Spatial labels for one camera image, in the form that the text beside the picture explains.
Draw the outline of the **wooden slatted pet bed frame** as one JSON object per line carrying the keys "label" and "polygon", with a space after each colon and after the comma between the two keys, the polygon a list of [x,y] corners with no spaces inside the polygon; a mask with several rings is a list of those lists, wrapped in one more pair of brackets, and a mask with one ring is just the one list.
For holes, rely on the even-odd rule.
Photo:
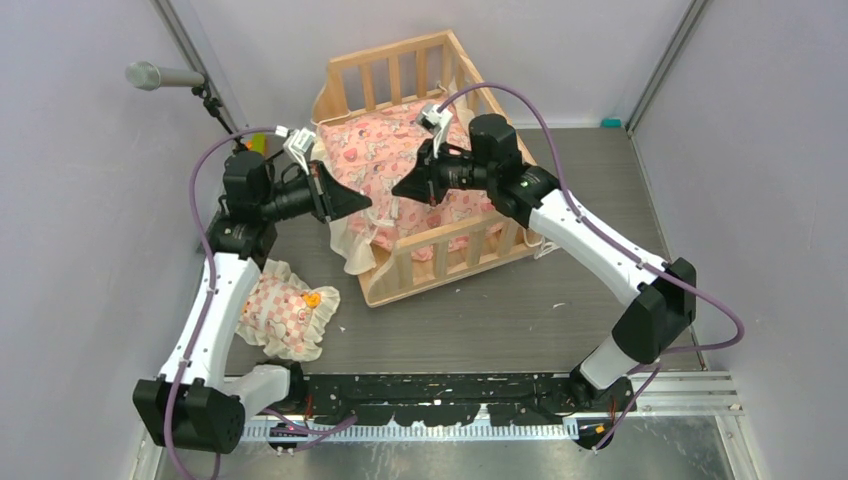
{"label": "wooden slatted pet bed frame", "polygon": [[[413,37],[332,58],[312,122],[316,129],[338,125],[389,106],[433,100],[454,85],[449,140],[467,147],[470,120],[501,111],[482,82],[453,32]],[[529,256],[540,245],[538,234],[493,209],[401,239],[390,252],[374,248],[377,266],[354,276],[366,303],[377,307]]]}

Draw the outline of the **pink printed cushion with ties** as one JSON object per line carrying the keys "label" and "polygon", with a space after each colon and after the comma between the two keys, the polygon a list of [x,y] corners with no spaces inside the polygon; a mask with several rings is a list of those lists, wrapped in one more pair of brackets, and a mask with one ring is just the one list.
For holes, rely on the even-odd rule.
{"label": "pink printed cushion with ties", "polygon": [[436,207],[396,197],[391,189],[414,167],[429,133],[416,124],[420,110],[439,105],[449,90],[425,99],[318,126],[311,157],[341,184],[372,200],[372,206],[330,224],[330,248],[345,260],[344,271],[360,275],[377,266],[373,249],[393,250],[401,239],[476,217],[494,209],[483,191],[451,190]]}

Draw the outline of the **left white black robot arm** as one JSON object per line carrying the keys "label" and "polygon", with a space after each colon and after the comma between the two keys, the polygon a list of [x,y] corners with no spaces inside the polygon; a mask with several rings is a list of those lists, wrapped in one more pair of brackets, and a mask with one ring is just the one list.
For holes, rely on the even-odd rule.
{"label": "left white black robot arm", "polygon": [[277,223],[301,215],[327,223],[365,210],[372,201],[339,183],[317,160],[289,180],[274,180],[273,173],[255,151],[225,162],[223,212],[200,229],[206,264],[191,312],[157,377],[139,380],[132,395],[158,446],[228,454],[252,416],[272,405],[284,414],[305,405],[301,368],[260,364],[226,382],[230,345],[277,238]]}

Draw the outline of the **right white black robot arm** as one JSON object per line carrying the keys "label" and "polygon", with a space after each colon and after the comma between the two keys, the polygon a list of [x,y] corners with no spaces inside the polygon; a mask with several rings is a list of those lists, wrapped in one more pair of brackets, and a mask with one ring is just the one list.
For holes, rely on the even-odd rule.
{"label": "right white black robot arm", "polygon": [[483,191],[498,213],[552,241],[608,287],[624,313],[567,383],[577,406],[596,410],[615,382],[653,363],[691,325],[695,268],[640,249],[578,204],[553,174],[524,161],[516,130],[503,116],[474,118],[467,149],[447,143],[452,119],[435,105],[421,110],[416,122],[431,136],[392,193],[436,206],[452,190]]}

